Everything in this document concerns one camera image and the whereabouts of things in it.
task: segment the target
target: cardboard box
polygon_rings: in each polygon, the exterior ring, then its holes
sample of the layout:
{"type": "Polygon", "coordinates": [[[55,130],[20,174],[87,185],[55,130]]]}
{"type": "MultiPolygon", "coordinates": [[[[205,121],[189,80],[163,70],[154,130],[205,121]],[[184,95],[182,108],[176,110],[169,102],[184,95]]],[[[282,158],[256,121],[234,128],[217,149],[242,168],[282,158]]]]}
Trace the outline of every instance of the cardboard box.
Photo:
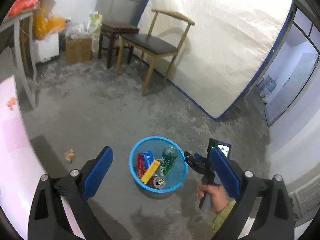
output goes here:
{"type": "Polygon", "coordinates": [[[91,56],[91,38],[66,40],[67,65],[86,62],[91,56]]]}

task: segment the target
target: orange sticker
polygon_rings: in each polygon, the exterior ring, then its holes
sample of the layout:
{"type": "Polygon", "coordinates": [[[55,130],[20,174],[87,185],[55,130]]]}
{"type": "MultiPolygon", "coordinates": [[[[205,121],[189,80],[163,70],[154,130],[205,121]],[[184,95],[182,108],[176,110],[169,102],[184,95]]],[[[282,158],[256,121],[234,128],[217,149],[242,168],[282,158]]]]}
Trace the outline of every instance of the orange sticker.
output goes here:
{"type": "Polygon", "coordinates": [[[10,108],[11,111],[13,111],[13,106],[17,103],[16,98],[10,98],[10,100],[5,104],[7,107],[10,108]]]}

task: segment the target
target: plastic bag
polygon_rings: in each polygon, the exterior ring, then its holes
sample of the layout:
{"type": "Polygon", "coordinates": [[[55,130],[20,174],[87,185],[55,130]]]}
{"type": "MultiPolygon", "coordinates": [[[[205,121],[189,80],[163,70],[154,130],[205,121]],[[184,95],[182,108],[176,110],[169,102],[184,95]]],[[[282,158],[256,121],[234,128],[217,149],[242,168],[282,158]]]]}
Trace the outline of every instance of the plastic bag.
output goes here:
{"type": "Polygon", "coordinates": [[[9,10],[9,16],[13,16],[23,10],[32,9],[39,5],[39,0],[16,0],[9,10]]]}
{"type": "Polygon", "coordinates": [[[51,16],[48,19],[48,33],[58,33],[66,24],[65,18],[51,16]]]}
{"type": "Polygon", "coordinates": [[[48,23],[44,18],[45,6],[41,7],[38,14],[34,14],[35,38],[42,40],[48,32],[48,23]]]}
{"type": "Polygon", "coordinates": [[[64,33],[65,37],[71,40],[90,38],[90,34],[87,32],[87,28],[84,24],[69,22],[66,25],[64,33]]]}
{"type": "Polygon", "coordinates": [[[50,16],[47,20],[44,17],[46,7],[40,8],[39,13],[34,15],[33,24],[35,26],[35,38],[42,40],[46,35],[51,35],[63,30],[66,20],[62,17],[50,16]]]}
{"type": "Polygon", "coordinates": [[[98,12],[89,14],[87,30],[92,38],[91,50],[97,52],[99,50],[99,37],[102,26],[102,15],[98,12]]]}

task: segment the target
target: blue plastic basket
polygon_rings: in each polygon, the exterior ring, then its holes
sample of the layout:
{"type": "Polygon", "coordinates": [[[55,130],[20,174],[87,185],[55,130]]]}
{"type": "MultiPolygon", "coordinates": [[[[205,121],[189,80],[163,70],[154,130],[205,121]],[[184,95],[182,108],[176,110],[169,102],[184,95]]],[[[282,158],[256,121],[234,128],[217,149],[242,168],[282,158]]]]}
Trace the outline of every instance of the blue plastic basket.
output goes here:
{"type": "Polygon", "coordinates": [[[176,190],[183,184],[184,180],[186,179],[188,173],[188,165],[184,162],[184,159],[185,156],[183,155],[183,151],[176,143],[164,137],[151,136],[138,141],[136,145],[131,149],[129,155],[129,169],[134,180],[142,188],[156,193],[167,193],[176,190]],[[165,177],[165,187],[163,189],[154,189],[148,187],[146,184],[140,181],[136,174],[134,167],[137,165],[137,154],[141,152],[151,151],[155,159],[161,159],[162,150],[168,145],[176,147],[179,150],[180,154],[176,158],[174,165],[170,170],[170,173],[165,177]]]}

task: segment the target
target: yellow bag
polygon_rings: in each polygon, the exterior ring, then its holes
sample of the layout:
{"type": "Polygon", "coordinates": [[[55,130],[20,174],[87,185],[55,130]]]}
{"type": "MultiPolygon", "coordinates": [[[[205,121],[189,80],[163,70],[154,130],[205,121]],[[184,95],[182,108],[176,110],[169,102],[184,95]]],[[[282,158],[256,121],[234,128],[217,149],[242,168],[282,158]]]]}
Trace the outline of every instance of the yellow bag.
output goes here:
{"type": "Polygon", "coordinates": [[[65,18],[51,16],[48,19],[48,33],[56,33],[62,31],[65,24],[65,18]]]}
{"type": "Polygon", "coordinates": [[[35,37],[42,40],[48,32],[48,22],[44,18],[45,6],[39,9],[39,14],[35,14],[33,24],[35,26],[35,37]]]}
{"type": "Polygon", "coordinates": [[[45,6],[41,7],[39,14],[34,15],[35,38],[38,40],[42,40],[48,34],[60,32],[66,24],[66,20],[62,17],[50,16],[48,20],[45,19],[45,9],[45,6]]]}

